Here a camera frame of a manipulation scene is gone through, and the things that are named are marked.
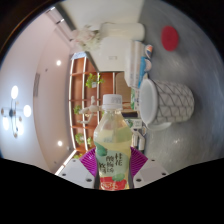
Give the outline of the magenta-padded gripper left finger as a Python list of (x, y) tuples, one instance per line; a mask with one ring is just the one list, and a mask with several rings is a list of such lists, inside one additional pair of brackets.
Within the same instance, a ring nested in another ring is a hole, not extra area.
[(95, 149), (91, 149), (79, 159), (71, 158), (56, 175), (76, 185), (89, 189), (99, 188), (99, 176)]

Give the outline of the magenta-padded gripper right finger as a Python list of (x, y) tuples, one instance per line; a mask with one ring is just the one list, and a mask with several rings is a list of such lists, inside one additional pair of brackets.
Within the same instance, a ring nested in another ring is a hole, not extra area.
[(154, 159), (147, 158), (142, 152), (131, 148), (129, 166), (129, 186), (141, 188), (168, 175), (168, 172)]

